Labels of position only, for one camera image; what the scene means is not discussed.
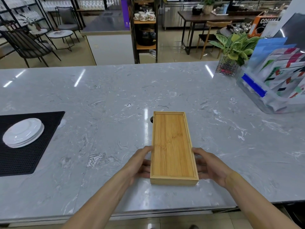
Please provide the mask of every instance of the hand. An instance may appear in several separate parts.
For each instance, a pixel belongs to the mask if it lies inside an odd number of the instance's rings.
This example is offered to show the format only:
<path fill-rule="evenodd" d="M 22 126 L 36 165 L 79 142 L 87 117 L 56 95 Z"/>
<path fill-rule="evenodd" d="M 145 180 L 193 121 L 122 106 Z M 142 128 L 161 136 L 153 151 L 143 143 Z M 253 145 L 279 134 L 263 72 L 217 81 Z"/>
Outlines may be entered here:
<path fill-rule="evenodd" d="M 152 146 L 145 146 L 138 149 L 129 161 L 124 165 L 124 169 L 130 174 L 130 185 L 136 177 L 150 178 L 150 160 L 144 159 L 146 154 L 153 149 Z"/>
<path fill-rule="evenodd" d="M 196 158 L 199 179 L 212 179 L 218 185 L 226 187 L 227 176 L 234 172 L 222 160 L 212 153 L 204 151 L 202 148 L 192 148 L 195 154 L 202 158 Z"/>

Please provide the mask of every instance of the stack of white plates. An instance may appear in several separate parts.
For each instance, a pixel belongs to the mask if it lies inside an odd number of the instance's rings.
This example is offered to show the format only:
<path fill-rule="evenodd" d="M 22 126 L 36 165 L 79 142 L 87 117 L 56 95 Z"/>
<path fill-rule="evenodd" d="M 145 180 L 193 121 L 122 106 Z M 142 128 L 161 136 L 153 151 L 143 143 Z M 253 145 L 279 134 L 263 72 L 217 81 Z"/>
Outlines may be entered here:
<path fill-rule="evenodd" d="M 40 137 L 44 125 L 37 118 L 29 118 L 11 126 L 3 135 L 3 142 L 11 148 L 20 148 L 31 144 Z"/>

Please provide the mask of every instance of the marble countertop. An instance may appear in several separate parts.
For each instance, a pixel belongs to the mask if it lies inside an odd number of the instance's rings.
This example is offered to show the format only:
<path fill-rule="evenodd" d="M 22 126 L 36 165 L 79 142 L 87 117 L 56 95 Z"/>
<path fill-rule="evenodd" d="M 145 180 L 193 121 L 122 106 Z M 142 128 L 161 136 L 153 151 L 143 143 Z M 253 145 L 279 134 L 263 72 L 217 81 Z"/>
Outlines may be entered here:
<path fill-rule="evenodd" d="M 193 146 L 216 154 L 271 202 L 305 200 L 304 113 L 268 115 L 217 62 L 1 70 L 0 114 L 66 111 L 35 172 L 0 177 L 0 222 L 75 213 L 138 148 L 154 111 L 185 111 Z M 114 215 L 236 206 L 210 180 L 139 179 Z"/>
<path fill-rule="evenodd" d="M 101 15 L 90 22 L 82 31 L 82 35 L 115 35 L 130 34 L 125 27 L 123 13 L 120 10 L 103 11 Z"/>

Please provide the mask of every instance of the tea set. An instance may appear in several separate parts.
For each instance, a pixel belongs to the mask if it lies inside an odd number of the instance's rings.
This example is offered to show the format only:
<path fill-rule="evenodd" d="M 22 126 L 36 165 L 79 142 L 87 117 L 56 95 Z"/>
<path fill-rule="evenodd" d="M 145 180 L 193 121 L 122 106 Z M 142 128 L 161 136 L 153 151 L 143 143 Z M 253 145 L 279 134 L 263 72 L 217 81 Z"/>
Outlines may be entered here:
<path fill-rule="evenodd" d="M 155 21 L 156 20 L 155 12 L 139 11 L 139 13 L 135 14 L 134 20 L 140 20 L 141 22 Z"/>

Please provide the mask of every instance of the forearm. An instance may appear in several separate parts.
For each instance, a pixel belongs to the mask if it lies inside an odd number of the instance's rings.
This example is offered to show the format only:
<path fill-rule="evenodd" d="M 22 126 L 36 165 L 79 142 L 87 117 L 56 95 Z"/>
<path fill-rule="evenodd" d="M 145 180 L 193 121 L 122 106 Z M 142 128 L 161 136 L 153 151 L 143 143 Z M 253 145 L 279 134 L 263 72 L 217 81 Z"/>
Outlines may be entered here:
<path fill-rule="evenodd" d="M 62 227 L 62 229 L 101 229 L 127 190 L 131 176 L 121 169 L 109 179 Z"/>
<path fill-rule="evenodd" d="M 238 173 L 227 176 L 226 189 L 254 229 L 299 228 Z"/>

